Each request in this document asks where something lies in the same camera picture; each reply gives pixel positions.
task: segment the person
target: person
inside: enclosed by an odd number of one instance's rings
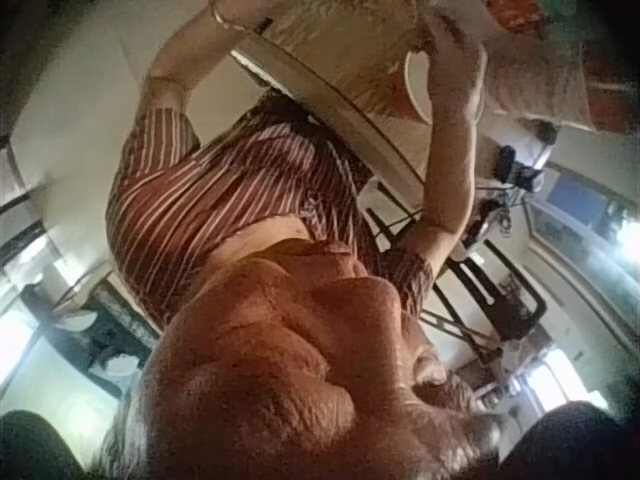
[[[493,459],[417,323],[467,224],[483,48],[428,10],[434,126],[424,214],[380,253],[372,176],[270,91],[202,145],[191,92],[286,0],[214,0],[151,65],[107,209],[113,259],[162,338],[92,472],[112,478],[423,478]]]

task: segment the striped shirt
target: striped shirt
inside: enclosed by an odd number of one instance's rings
[[[277,216],[300,218],[313,240],[349,245],[416,315],[431,268],[408,251],[378,251],[357,206],[371,176],[329,128],[274,92],[204,146],[185,115],[151,110],[124,146],[107,208],[109,245],[123,281],[160,329],[222,242]]]

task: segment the short sleeve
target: short sleeve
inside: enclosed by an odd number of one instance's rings
[[[200,141],[184,114],[169,108],[150,110],[138,118],[127,138],[118,180],[129,183],[173,167],[199,148]]]
[[[400,248],[383,252],[381,264],[382,276],[398,289],[403,310],[417,318],[433,286],[431,264],[417,253]]]

